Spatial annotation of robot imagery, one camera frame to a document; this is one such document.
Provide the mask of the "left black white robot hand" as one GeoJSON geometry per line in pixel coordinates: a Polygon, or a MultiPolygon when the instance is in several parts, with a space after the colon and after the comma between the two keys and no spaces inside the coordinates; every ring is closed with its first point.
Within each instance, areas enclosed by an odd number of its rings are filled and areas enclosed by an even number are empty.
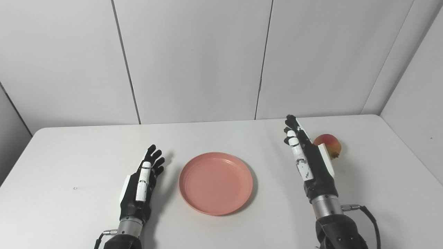
{"type": "Polygon", "coordinates": [[[150,200],[157,178],[163,173],[165,158],[156,145],[150,145],[136,172],[129,176],[120,202],[120,219],[135,217],[145,225],[151,215],[150,200]]]}

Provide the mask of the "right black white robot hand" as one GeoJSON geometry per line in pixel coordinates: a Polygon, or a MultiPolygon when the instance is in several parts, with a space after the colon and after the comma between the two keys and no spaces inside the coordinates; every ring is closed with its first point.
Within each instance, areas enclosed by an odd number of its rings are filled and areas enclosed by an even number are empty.
{"type": "Polygon", "coordinates": [[[294,115],[287,115],[285,124],[284,143],[291,148],[309,202],[323,195],[338,197],[331,161],[324,146],[311,141],[294,115]]]}

